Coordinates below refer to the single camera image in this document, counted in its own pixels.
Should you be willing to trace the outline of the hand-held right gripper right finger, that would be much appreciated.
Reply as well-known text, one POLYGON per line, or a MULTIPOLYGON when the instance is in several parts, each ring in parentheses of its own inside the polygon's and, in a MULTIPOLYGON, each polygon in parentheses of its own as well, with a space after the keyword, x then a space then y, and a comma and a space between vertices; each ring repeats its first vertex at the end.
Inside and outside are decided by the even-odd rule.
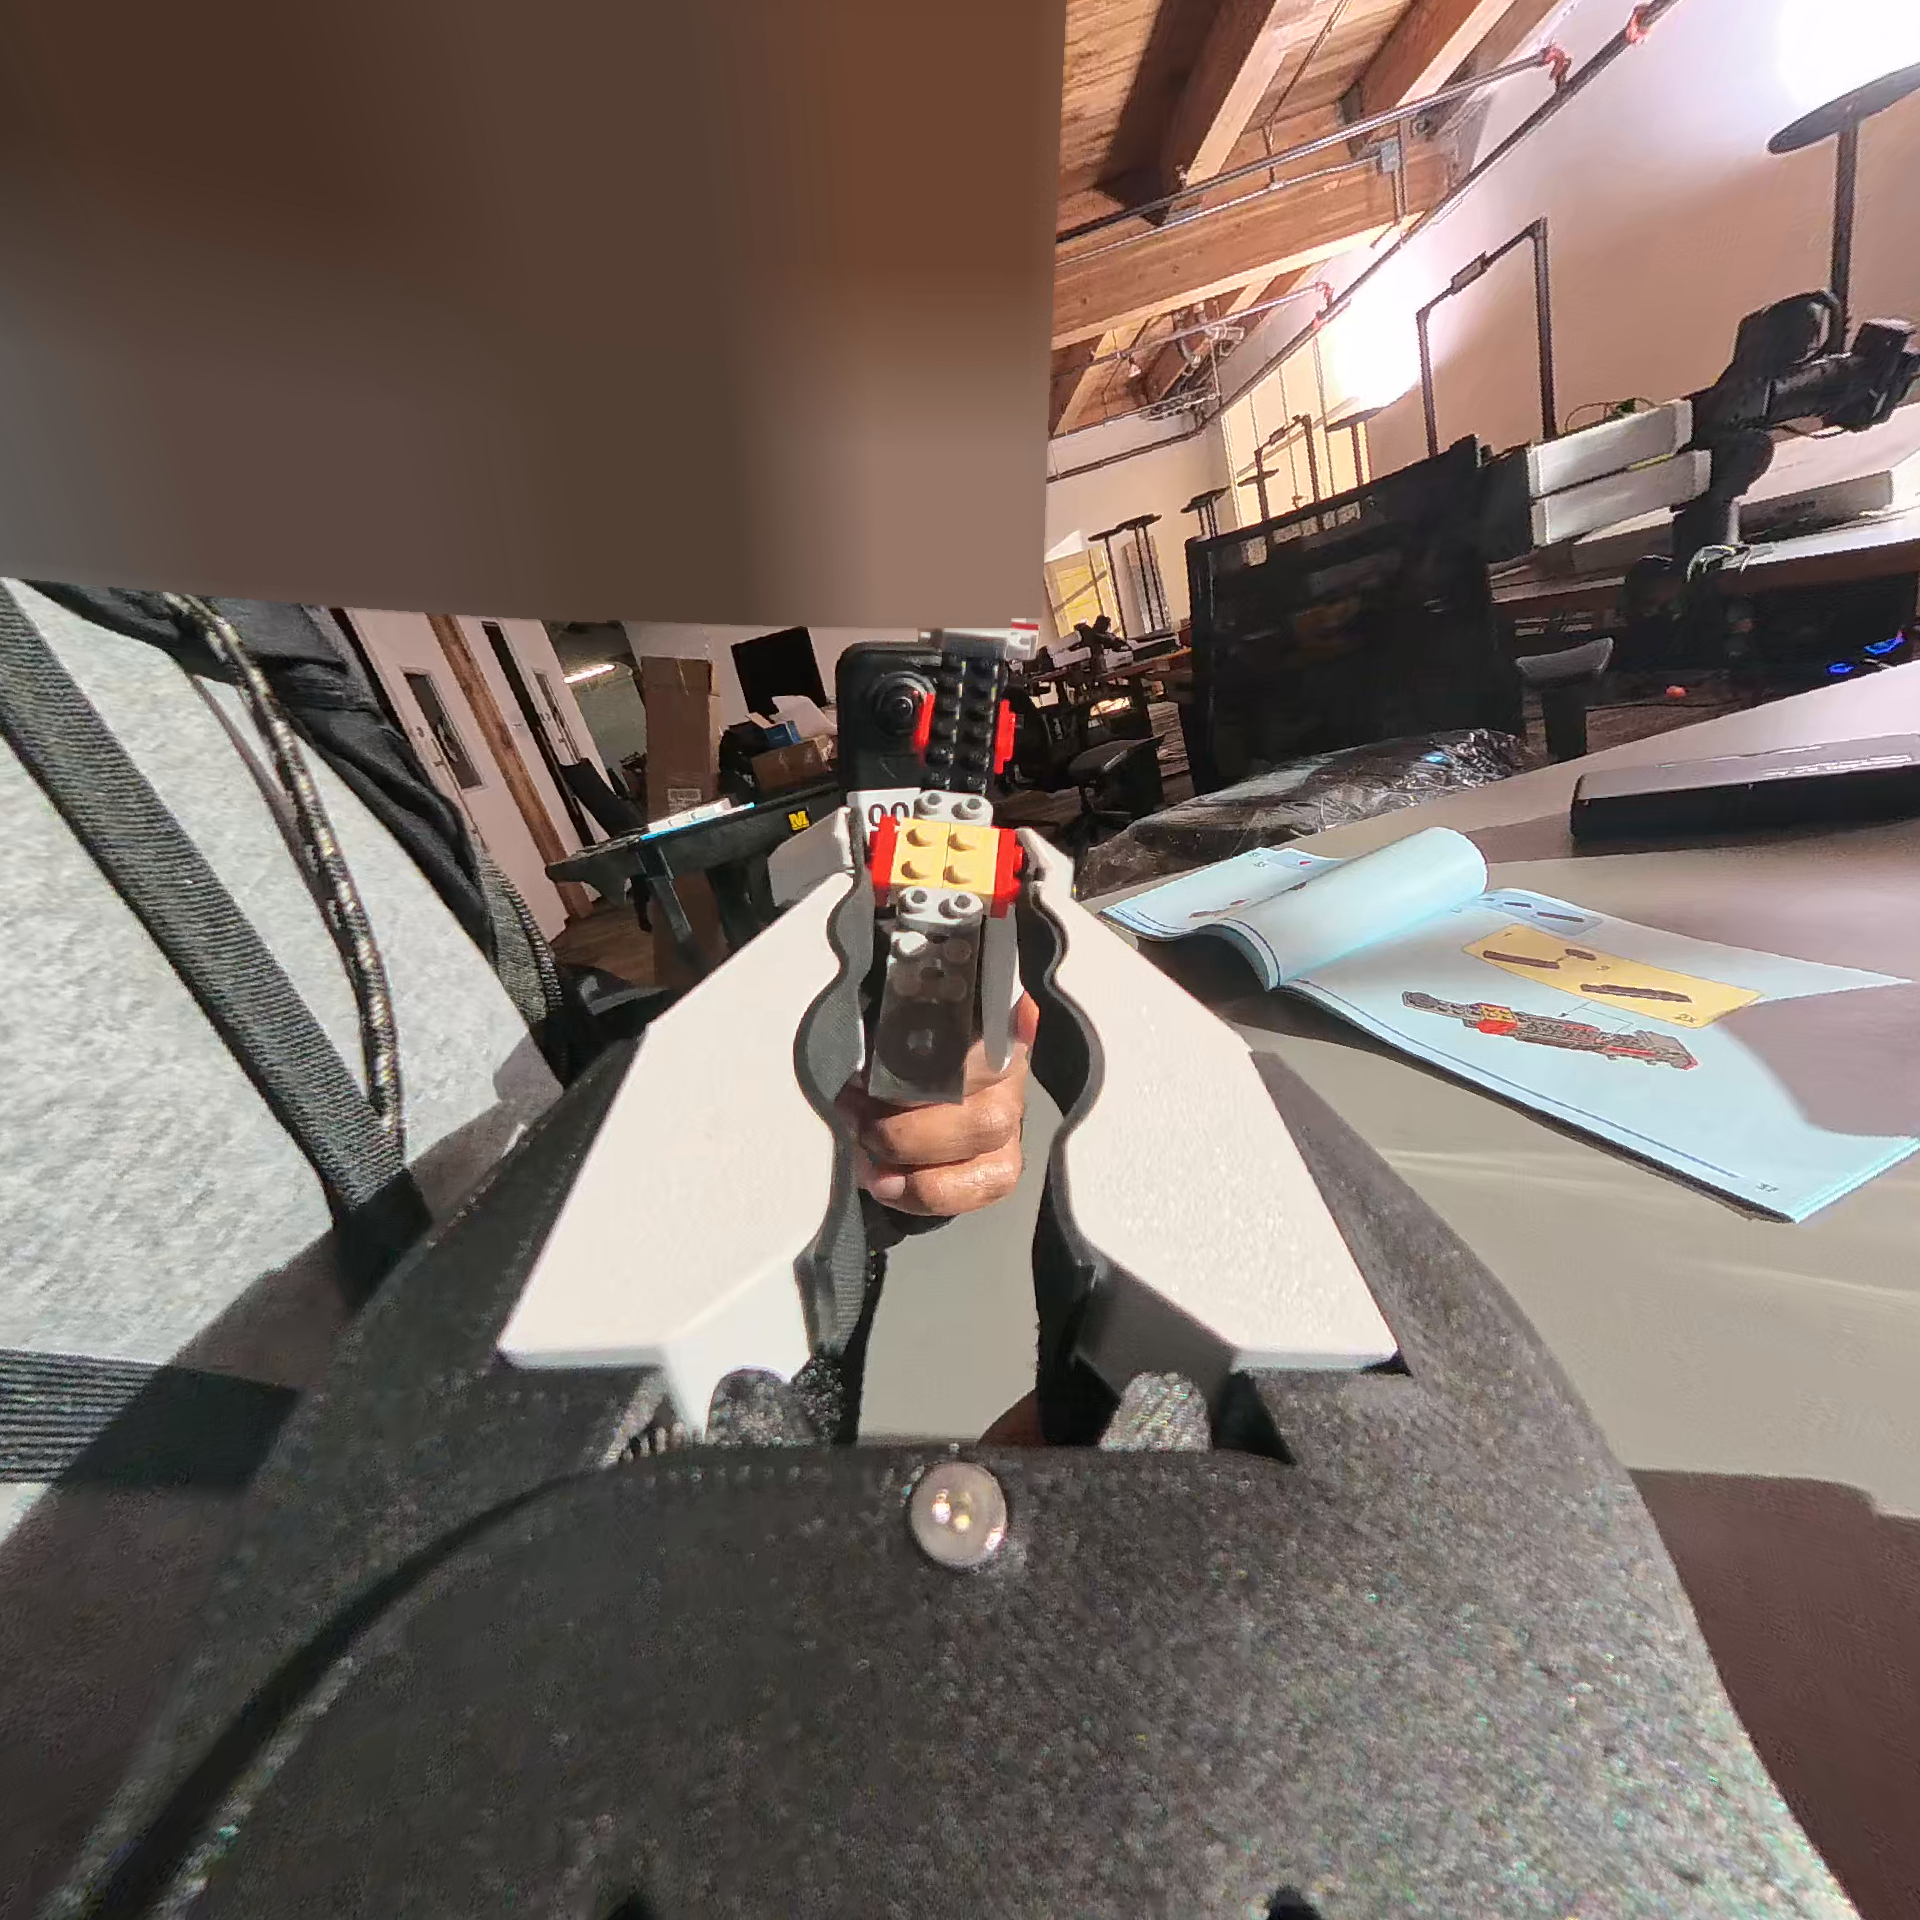
POLYGON ((1020 833, 1020 986, 1056 1103, 1032 1216, 1032 1422, 1092 1440, 1135 1378, 1188 1378, 1204 1422, 1254 1374, 1378 1374, 1393 1325, 1337 1229, 1238 1028, 1075 900, 1020 833))

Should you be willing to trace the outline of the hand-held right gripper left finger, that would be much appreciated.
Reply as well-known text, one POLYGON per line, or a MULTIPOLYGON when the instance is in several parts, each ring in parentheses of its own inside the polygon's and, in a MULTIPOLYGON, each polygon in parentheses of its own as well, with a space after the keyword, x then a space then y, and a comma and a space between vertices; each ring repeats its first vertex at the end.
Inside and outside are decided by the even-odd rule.
POLYGON ((842 1091, 860 1060, 872 881, 824 881, 658 1010, 506 1321, 523 1374, 658 1374, 703 1433, 738 1374, 842 1355, 872 1229, 842 1091))

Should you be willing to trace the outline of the toy brick model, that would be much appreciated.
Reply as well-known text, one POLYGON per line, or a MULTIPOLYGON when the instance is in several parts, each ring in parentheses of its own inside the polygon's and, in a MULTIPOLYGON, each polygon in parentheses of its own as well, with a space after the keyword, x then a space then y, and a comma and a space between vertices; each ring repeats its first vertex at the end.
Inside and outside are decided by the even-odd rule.
POLYGON ((1032 624, 932 627, 935 655, 923 722, 916 819, 872 842, 879 964, 872 964, 872 1069, 889 1110, 957 1103, 980 1045, 980 915, 1020 905, 1020 833, 998 822, 1010 763, 1002 681, 1032 663, 1032 624))

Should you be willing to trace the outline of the grey desk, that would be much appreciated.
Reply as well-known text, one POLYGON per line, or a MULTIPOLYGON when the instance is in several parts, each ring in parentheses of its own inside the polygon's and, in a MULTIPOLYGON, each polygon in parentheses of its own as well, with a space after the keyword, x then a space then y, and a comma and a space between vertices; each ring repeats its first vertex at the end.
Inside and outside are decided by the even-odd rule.
MULTIPOLYGON (((1804 1119, 1910 1134, 1910 822, 1721 850, 1565 842, 1577 763, 1310 833, 1363 854, 1473 833, 1499 885, 1629 925, 1901 975, 1756 1008, 1743 1028, 1804 1119)), ((1813 1223, 1756 1223, 1615 1151, 1406 1064, 1301 996, 1245 996, 1204 946, 1159 964, 1275 1052, 1515 1293, 1679 1563, 1721 1669, 1861 1915, 1910 1915, 1910 1515, 1920 1223, 1910 1163, 1813 1223)))

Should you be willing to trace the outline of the tall cardboard box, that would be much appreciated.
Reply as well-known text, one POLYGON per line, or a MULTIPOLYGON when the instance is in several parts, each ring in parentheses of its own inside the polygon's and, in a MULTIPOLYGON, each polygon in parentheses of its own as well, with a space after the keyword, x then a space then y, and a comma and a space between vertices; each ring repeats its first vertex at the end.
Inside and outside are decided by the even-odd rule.
MULTIPOLYGON (((717 749, 713 663, 653 655, 640 663, 640 695, 645 695, 645 819, 713 803, 713 749, 717 749)), ((724 950, 713 881, 703 872, 676 881, 676 900, 686 900, 690 946, 653 905, 658 986, 699 986, 724 950)))

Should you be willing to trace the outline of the black office chair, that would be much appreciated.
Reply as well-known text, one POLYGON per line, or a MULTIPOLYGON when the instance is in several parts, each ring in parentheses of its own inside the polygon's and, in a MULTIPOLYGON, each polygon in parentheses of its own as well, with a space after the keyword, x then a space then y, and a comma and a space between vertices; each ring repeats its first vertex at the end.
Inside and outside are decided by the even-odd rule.
POLYGON ((1108 833, 1159 808, 1159 739, 1092 739, 1068 763, 1078 819, 1068 822, 1075 850, 1099 850, 1108 833))

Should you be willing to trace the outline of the brick instruction booklet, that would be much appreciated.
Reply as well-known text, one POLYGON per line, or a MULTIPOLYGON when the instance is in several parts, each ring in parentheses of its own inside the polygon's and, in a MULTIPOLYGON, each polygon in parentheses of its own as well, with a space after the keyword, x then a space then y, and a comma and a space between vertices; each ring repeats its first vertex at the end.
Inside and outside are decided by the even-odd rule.
POLYGON ((1099 925, 1225 946, 1262 991, 1774 1223, 1910 1163, 1891 1093, 1813 1091, 1785 1052, 1802 1010, 1891 1010, 1904 975, 1496 885, 1444 822, 1353 860, 1254 850, 1108 900, 1099 925))

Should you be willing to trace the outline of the silver wrapped bundle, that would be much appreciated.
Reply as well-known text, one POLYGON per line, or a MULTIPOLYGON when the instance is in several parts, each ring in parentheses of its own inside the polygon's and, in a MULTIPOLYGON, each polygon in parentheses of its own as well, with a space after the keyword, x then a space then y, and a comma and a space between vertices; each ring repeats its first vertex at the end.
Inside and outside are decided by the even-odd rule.
POLYGON ((1108 833, 1075 860, 1075 890, 1135 890, 1158 881, 1204 872, 1225 854, 1292 850, 1337 822, 1363 822, 1412 803, 1473 796, 1540 773, 1540 749, 1499 731, 1393 738, 1326 761, 1284 761, 1275 773, 1188 796, 1108 833))

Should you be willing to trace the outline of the white door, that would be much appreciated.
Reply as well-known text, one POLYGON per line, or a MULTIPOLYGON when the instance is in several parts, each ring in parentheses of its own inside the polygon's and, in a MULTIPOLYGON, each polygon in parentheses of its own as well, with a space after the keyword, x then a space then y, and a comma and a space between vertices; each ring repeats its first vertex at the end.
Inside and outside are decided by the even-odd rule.
POLYGON ((467 808, 467 822, 496 854, 496 872, 523 881, 533 842, 523 842, 515 796, 483 738, 483 715, 467 704, 440 627, 431 616, 392 616, 392 611, 329 611, 329 616, 360 648, 370 675, 380 681, 431 780, 467 808))

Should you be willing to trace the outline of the black mesh cart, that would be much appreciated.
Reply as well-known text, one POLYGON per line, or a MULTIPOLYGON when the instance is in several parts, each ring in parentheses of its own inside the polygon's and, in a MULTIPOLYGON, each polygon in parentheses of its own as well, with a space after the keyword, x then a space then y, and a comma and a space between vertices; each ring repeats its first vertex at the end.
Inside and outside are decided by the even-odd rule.
POLYGON ((1499 460, 1475 435, 1353 495, 1188 539, 1201 796, 1318 749, 1521 738, 1499 648, 1499 460))

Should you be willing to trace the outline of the person's torso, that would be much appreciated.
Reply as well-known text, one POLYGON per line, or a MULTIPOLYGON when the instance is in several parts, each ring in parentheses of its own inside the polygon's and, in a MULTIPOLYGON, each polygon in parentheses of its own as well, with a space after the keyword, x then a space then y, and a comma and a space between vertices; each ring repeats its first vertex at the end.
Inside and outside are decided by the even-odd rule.
POLYGON ((10 576, 10 1580, 163 1563, 596 1018, 312 611, 10 576))

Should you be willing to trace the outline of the flat black device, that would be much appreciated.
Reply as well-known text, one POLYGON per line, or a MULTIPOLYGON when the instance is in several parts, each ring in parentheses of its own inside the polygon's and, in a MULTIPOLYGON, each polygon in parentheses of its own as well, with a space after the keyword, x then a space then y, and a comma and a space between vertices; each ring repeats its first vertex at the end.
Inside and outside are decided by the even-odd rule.
POLYGON ((1920 819, 1920 738, 1621 763, 1581 773, 1565 803, 1581 850, 1891 819, 1920 819))

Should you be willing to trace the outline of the white flat box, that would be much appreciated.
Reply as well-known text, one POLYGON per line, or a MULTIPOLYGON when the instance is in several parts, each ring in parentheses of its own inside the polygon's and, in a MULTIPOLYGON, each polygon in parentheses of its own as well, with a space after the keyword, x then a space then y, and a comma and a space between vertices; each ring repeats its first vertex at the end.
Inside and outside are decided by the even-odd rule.
POLYGON ((1615 470, 1633 470, 1633 467, 1664 467, 1664 460, 1679 460, 1684 446, 1695 446, 1695 406, 1684 406, 1684 395, 1645 406, 1645 411, 1621 411, 1621 423, 1595 423, 1595 424, 1531 446, 1521 489, 1531 489, 1531 499, 1540 499, 1540 495, 1565 495, 1565 489, 1581 489, 1581 479, 1615 479, 1615 470))
POLYGON ((1549 495, 1531 495, 1531 551, 1563 551, 1629 519, 1675 519, 1712 489, 1712 447, 1675 447, 1655 467, 1621 467, 1549 495))

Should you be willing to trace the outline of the wooden workbench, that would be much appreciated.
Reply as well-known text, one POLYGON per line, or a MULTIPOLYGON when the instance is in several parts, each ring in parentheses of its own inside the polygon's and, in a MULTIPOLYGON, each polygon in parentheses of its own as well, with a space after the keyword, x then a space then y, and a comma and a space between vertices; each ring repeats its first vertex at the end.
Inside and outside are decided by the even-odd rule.
POLYGON ((1695 681, 1844 681, 1910 663, 1920 509, 1853 519, 1802 539, 1756 539, 1679 576, 1629 559, 1605 576, 1544 576, 1531 559, 1496 576, 1515 655, 1615 641, 1621 675, 1695 681))

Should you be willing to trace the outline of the white flat carton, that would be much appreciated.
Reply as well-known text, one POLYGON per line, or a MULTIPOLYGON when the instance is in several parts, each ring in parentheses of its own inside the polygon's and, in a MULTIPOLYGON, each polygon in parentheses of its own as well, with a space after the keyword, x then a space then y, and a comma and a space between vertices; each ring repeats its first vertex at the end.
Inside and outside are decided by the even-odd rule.
POLYGON ((1804 479, 1804 489, 1756 489, 1743 495, 1743 539, 1804 539, 1804 535, 1835 535, 1835 523, 1875 523, 1875 519, 1904 519, 1920 499, 1920 467, 1875 467, 1875 470, 1844 470, 1844 479, 1804 479))

